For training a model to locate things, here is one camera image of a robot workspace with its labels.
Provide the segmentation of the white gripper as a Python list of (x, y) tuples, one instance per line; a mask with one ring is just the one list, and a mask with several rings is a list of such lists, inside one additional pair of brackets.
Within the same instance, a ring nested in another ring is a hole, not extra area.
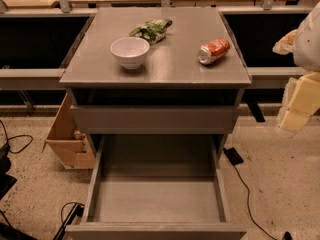
[[(283, 36), (272, 48), (276, 54), (293, 52), (294, 62), (308, 71), (320, 71), (320, 2), (297, 30)], [(320, 73), (290, 78), (277, 118), (278, 133), (297, 133), (320, 109)]]

